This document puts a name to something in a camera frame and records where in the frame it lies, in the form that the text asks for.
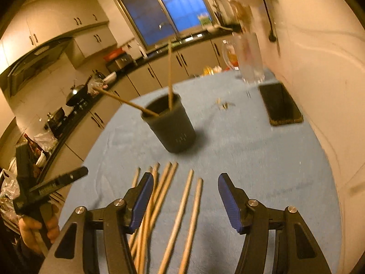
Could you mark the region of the person's left hand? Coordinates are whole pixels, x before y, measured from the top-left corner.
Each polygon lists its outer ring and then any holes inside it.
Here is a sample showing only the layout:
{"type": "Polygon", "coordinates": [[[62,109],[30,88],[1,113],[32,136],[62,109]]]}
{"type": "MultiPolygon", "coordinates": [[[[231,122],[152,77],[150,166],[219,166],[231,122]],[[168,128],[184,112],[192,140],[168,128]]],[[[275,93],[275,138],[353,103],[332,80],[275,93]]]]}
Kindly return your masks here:
{"type": "MultiPolygon", "coordinates": [[[[47,227],[47,237],[50,240],[50,243],[54,243],[57,237],[59,236],[59,220],[57,218],[57,212],[59,211],[56,205],[52,205],[52,217],[46,222],[47,227]]],[[[38,241],[35,237],[35,232],[42,229],[42,224],[31,218],[30,216],[21,216],[18,221],[20,234],[23,239],[24,244],[32,250],[34,253],[38,255],[42,255],[42,250],[38,244],[38,241]]]]}

